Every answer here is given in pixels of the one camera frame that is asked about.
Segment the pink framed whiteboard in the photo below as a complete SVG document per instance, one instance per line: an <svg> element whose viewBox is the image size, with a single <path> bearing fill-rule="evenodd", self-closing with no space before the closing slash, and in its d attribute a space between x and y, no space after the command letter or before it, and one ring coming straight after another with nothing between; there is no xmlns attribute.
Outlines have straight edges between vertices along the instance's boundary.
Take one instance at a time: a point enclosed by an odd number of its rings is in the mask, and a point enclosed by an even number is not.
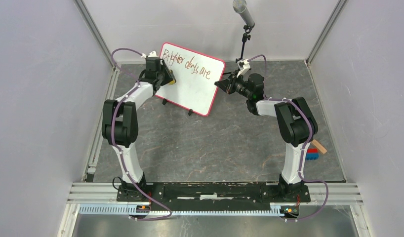
<svg viewBox="0 0 404 237"><path fill-rule="evenodd" d="M225 62L182 46L165 42L160 58L175 76L176 83L162 86L156 96L186 110L208 116L213 105Z"/></svg>

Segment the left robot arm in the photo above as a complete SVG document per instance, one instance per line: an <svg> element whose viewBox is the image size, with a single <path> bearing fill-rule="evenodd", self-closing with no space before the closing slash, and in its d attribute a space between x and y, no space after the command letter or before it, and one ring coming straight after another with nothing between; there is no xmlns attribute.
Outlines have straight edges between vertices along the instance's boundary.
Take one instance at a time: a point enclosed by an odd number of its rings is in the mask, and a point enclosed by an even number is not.
<svg viewBox="0 0 404 237"><path fill-rule="evenodd" d="M115 150L121 165L121 185L118 187L121 197L142 201L149 196L135 144L139 132L137 109L162 86L175 82L163 59L146 56L145 69L134 87L123 96L104 102L102 136Z"/></svg>

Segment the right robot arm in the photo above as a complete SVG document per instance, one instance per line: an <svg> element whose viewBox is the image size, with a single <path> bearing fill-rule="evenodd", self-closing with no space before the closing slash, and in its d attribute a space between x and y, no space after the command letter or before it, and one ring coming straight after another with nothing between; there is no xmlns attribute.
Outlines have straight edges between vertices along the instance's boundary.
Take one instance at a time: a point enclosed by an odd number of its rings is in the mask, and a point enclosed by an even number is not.
<svg viewBox="0 0 404 237"><path fill-rule="evenodd" d="M277 196L283 201L291 201L304 193L303 168L306 151L318 131L318 125L303 97L265 98L264 80L264 77L257 73L244 80L233 72L227 79L216 81L214 84L227 94L236 92L245 97L250 113L277 119L280 135L286 144Z"/></svg>

